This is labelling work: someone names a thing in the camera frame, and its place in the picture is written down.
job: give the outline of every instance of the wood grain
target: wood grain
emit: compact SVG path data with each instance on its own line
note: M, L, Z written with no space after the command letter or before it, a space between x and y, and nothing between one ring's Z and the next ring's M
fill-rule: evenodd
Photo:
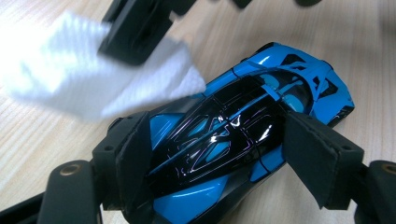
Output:
M45 30L66 10L99 21L110 1L0 3L0 28ZM189 44L193 61L206 81L271 41L329 62L348 85L356 104L336 131L365 149L366 164L396 161L395 1L323 0L314 7L300 8L291 0L254 0L239 11L230 1L201 0L177 19L168 35ZM3 89L0 120L0 210L42 192L50 171L59 164L89 160L110 123L86 123L16 102ZM348 211L319 210L286 165L222 223L353 223L354 209L352 203ZM119 212L103 215L105 223L125 222Z

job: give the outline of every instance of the white cloth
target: white cloth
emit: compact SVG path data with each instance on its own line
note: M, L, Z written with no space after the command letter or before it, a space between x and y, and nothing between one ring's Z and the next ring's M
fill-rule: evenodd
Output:
M87 120L114 118L205 90L184 43L164 38L144 64L129 66L98 54L109 29L109 24L63 14L39 44L17 57L3 55L4 87L17 99ZM24 38L29 41L29 34Z

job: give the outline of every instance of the blue toy car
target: blue toy car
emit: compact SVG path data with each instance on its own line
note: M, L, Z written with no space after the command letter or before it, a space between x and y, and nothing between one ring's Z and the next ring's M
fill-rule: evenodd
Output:
M269 43L206 91L149 112L148 200L128 221L213 223L280 168L285 115L334 126L354 108L326 62Z

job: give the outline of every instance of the light wood tabletop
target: light wood tabletop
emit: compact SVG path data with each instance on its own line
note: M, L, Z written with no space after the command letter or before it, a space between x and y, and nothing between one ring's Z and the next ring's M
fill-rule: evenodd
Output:
M66 10L99 21L111 2L0 3L0 28L22 25L40 31ZM231 1L200 0L177 19L168 35L188 43L207 82L272 41L327 61L348 85L356 105L335 130L365 150L365 164L396 161L395 1L323 0L300 8L292 0L253 0L240 11ZM89 161L111 122L84 122L17 102L4 88L0 90L0 120L0 210L44 191L50 171L58 165ZM355 208L351 203L347 211L319 210L285 165L223 223L353 223ZM120 212L104 212L103 217L105 223L125 222Z

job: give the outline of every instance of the crumpled white napkin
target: crumpled white napkin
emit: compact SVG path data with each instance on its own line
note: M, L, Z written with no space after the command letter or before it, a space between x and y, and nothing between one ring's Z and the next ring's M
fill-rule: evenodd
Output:
M3 55L4 87L17 99L87 120L114 118L205 90L183 42L166 37L143 65L129 66L98 54L109 29L109 24L63 14L40 43L14 57Z

